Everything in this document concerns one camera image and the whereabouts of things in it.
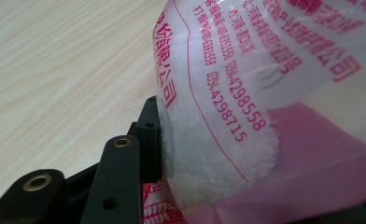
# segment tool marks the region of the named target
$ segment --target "plastic bag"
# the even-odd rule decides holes
[[[153,38],[163,169],[189,223],[366,200],[366,0],[171,0]]]

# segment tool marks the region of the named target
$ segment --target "hole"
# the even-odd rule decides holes
[[[46,177],[40,176],[38,179],[34,179],[30,183],[30,186],[35,188],[35,187],[39,187],[39,186],[43,185],[44,183],[46,183]]]
[[[29,180],[27,180],[22,188],[25,191],[37,191],[45,188],[49,183],[51,183],[51,176],[49,174],[36,175]]]
[[[121,138],[114,142],[115,147],[127,147],[131,144],[131,140],[128,138]]]
[[[118,197],[109,197],[104,200],[103,207],[105,210],[112,210],[119,207],[120,201]]]

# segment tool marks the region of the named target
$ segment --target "wood grain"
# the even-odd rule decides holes
[[[99,161],[155,94],[166,0],[0,0],[0,197],[19,177]]]

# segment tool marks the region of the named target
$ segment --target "light wood surface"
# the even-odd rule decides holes
[[[0,197],[37,169],[95,163],[155,94],[166,0],[0,0]]]

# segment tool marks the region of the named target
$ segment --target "black plastic part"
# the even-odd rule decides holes
[[[80,223],[142,223],[140,167],[140,145],[134,136],[107,141]]]
[[[134,135],[141,144],[142,180],[154,183],[162,177],[161,127],[156,97],[150,97],[143,106]]]
[[[79,223],[98,164],[66,179],[67,200],[57,223]]]
[[[0,199],[0,224],[55,223],[65,198],[63,173],[31,172],[18,179]]]
[[[132,135],[132,136],[136,136],[136,122],[133,122],[131,124],[130,130],[128,130],[127,135]]]
[[[290,224],[366,224],[366,204],[318,217],[310,217]]]

